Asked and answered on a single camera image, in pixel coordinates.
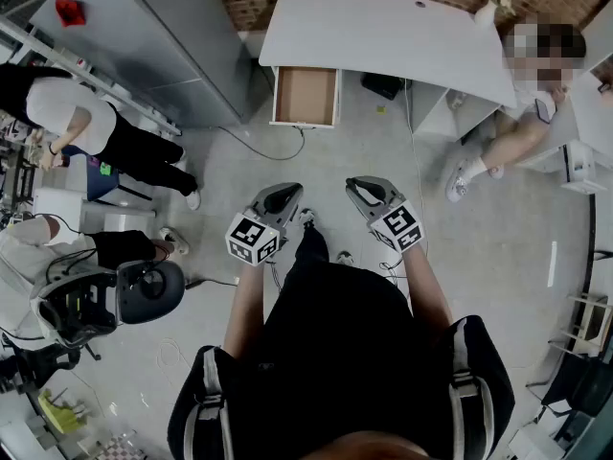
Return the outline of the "large white desk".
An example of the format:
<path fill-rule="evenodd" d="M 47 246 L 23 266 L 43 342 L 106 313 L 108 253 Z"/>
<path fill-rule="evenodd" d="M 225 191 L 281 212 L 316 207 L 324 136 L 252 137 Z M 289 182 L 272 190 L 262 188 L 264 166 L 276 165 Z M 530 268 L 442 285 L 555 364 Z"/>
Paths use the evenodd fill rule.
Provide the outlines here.
<path fill-rule="evenodd" d="M 277 0 L 259 62 L 394 76 L 515 105 L 495 28 L 430 0 Z"/>

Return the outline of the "black office chair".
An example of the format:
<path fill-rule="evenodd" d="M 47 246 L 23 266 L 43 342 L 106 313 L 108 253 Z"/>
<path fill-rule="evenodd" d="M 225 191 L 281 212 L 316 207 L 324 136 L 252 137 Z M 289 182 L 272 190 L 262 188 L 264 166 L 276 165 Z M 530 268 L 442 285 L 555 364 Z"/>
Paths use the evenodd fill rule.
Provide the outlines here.
<path fill-rule="evenodd" d="M 132 261 L 111 270 L 81 258 L 50 264 L 30 304 L 42 341 L 84 349 L 99 361 L 91 340 L 123 324 L 145 324 L 171 313 L 186 286 L 182 269 L 172 261 Z"/>

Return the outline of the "white box device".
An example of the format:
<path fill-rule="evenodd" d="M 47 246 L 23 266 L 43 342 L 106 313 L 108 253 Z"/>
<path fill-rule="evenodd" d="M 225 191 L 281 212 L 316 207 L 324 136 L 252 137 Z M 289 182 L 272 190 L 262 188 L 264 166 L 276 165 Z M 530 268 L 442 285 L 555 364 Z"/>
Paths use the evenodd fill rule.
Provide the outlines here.
<path fill-rule="evenodd" d="M 579 140 L 573 140 L 564 145 L 562 152 L 564 170 L 562 171 L 561 188 L 587 196 L 608 190 L 598 180 L 597 166 L 600 165 L 613 172 L 613 158 L 594 150 Z"/>

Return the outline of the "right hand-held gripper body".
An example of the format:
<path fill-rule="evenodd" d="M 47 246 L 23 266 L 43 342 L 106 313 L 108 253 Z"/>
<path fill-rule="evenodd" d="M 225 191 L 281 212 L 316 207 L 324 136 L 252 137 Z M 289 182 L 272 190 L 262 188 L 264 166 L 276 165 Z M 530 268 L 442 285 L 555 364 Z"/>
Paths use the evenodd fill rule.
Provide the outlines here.
<path fill-rule="evenodd" d="M 424 238 L 422 224 L 409 200 L 395 196 L 380 215 L 368 223 L 371 233 L 380 241 L 404 253 Z"/>

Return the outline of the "checkered board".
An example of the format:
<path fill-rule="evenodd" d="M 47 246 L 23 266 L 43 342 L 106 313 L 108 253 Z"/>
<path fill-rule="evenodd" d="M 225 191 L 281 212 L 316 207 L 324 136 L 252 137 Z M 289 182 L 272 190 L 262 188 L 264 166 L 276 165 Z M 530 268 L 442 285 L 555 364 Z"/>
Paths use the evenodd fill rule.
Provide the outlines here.
<path fill-rule="evenodd" d="M 94 460 L 143 460 L 143 453 L 135 446 L 134 430 L 113 436 L 94 457 Z"/>

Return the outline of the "blue chair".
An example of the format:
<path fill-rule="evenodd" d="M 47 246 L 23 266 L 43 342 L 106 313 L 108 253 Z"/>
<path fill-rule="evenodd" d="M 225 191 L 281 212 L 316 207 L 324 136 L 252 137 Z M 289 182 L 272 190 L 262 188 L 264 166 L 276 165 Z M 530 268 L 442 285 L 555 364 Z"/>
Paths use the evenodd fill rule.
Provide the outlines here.
<path fill-rule="evenodd" d="M 106 201 L 102 201 L 102 198 L 115 190 L 128 193 L 146 201 L 152 201 L 152 198 L 150 196 L 144 195 L 140 192 L 137 192 L 122 185 L 120 182 L 120 174 L 122 172 L 115 169 L 114 167 L 111 166 L 113 168 L 112 176 L 100 175 L 99 164 L 101 163 L 101 161 L 96 157 L 85 153 L 80 148 L 75 147 L 73 145 L 69 145 L 65 147 L 61 151 L 61 153 L 63 156 L 67 156 L 70 158 L 76 155 L 83 155 L 85 157 L 87 180 L 86 195 L 88 201 L 95 201 L 101 204 L 106 204 Z"/>

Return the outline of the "person's black clothing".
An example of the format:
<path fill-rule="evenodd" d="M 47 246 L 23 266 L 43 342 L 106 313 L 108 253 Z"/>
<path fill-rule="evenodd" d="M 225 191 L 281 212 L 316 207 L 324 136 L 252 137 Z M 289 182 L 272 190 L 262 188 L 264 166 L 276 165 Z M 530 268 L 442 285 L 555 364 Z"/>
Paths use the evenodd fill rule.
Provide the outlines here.
<path fill-rule="evenodd" d="M 249 353 L 195 357 L 170 416 L 173 460 L 489 460 L 515 406 L 477 315 L 431 341 L 409 289 L 332 262 L 303 228 Z"/>

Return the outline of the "white frame rack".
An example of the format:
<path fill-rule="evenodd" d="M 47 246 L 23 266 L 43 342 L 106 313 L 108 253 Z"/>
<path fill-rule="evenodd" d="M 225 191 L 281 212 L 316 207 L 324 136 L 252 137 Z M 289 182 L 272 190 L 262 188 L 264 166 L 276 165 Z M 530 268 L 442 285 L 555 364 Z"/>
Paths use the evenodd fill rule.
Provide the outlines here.
<path fill-rule="evenodd" d="M 578 311 L 578 323 L 568 330 L 561 329 L 559 338 L 548 344 L 562 353 L 596 357 L 605 349 L 605 340 L 613 325 L 613 301 L 603 294 L 581 293 L 567 299 Z"/>

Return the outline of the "person's right forearm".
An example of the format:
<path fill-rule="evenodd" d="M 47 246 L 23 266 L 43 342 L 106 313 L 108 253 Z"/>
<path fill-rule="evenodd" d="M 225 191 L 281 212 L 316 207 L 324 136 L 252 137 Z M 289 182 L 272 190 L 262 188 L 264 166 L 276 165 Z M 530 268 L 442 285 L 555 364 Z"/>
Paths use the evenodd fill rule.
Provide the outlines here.
<path fill-rule="evenodd" d="M 453 323 L 450 308 L 434 271 L 419 243 L 402 254 L 412 313 L 431 341 Z"/>

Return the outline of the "white drawer with wooden inside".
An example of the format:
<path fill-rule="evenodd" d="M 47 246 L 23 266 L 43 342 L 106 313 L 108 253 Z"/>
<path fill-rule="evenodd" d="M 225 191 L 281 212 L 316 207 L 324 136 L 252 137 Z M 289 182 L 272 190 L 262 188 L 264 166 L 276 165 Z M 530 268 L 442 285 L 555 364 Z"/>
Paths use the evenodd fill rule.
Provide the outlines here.
<path fill-rule="evenodd" d="M 334 128 L 340 121 L 340 69 L 280 66 L 275 75 L 270 125 Z"/>

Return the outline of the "person's left forearm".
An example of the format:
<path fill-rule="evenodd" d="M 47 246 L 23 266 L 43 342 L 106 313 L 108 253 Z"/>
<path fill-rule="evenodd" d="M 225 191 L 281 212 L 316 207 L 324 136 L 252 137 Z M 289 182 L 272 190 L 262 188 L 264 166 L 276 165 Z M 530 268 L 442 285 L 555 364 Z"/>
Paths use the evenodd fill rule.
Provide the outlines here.
<path fill-rule="evenodd" d="M 264 326 L 264 265 L 245 264 L 239 276 L 222 349 L 235 359 L 245 357 Z"/>

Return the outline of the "black box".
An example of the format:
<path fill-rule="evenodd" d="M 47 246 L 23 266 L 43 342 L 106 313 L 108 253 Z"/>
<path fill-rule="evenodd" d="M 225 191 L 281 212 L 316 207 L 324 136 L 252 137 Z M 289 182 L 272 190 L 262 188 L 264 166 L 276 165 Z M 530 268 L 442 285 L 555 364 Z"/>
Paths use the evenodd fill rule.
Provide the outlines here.
<path fill-rule="evenodd" d="M 361 76 L 360 83 L 367 90 L 388 101 L 393 101 L 403 88 L 405 79 L 365 72 Z"/>

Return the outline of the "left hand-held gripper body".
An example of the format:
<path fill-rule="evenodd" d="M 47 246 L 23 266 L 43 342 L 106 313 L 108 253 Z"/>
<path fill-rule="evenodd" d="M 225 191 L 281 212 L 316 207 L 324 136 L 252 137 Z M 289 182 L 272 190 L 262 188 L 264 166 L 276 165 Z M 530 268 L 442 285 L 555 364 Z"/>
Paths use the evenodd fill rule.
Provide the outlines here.
<path fill-rule="evenodd" d="M 262 203 L 235 215 L 225 234 L 228 253 L 251 266 L 262 265 L 286 243 L 287 213 L 266 210 Z"/>

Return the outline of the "white box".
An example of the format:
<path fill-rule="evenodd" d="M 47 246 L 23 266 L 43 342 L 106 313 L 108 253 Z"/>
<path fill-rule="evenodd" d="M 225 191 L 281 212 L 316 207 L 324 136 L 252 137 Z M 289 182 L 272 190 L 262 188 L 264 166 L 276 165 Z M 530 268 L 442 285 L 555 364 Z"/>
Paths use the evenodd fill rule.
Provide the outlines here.
<path fill-rule="evenodd" d="M 84 194 L 78 191 L 40 187 L 34 190 L 35 215 L 57 215 L 70 228 L 79 229 Z"/>

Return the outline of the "white desk pedestal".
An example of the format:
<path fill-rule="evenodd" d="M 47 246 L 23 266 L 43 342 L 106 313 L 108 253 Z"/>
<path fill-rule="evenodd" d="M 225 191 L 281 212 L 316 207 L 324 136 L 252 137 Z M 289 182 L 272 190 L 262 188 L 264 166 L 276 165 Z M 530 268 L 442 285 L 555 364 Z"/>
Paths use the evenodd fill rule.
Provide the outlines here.
<path fill-rule="evenodd" d="M 489 117 L 499 105 L 454 89 L 414 80 L 411 125 L 423 139 L 456 142 Z"/>

